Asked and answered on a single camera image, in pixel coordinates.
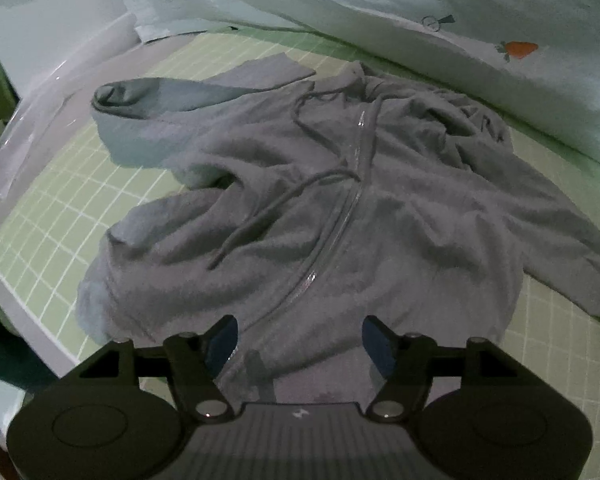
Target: grid mat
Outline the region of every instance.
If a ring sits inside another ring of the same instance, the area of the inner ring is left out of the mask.
[[[396,75],[419,78],[326,38],[251,29],[202,34],[146,76],[201,80],[279,52],[316,70],[316,78],[335,75],[355,59]],[[600,228],[600,166],[514,129],[512,138],[516,154],[556,183]],[[134,206],[180,190],[168,171],[113,164],[90,121],[33,181],[1,227],[0,279],[74,362],[98,349],[75,322],[74,307],[77,285],[104,231]],[[525,276],[502,347],[589,417],[595,443],[582,478],[600,480],[600,322]],[[160,381],[145,380],[142,386],[170,398]]]

